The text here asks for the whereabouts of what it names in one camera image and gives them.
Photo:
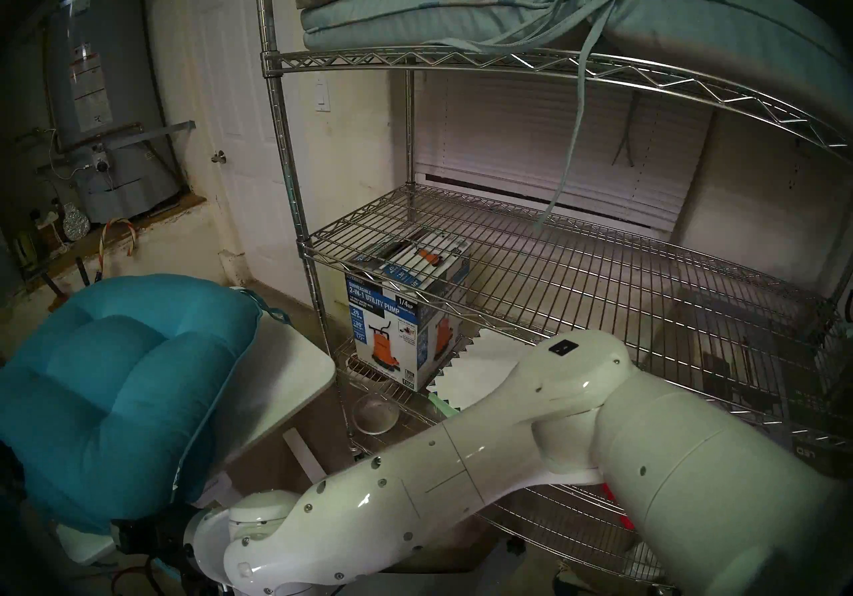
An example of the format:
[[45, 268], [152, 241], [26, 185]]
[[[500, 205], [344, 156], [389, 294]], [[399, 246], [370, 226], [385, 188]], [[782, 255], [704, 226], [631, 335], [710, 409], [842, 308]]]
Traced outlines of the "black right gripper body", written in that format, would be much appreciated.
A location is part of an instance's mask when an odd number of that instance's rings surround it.
[[115, 518], [113, 540], [126, 555], [148, 555], [175, 569], [195, 569], [194, 552], [185, 541], [187, 529], [200, 509], [188, 503], [172, 503], [146, 517]]

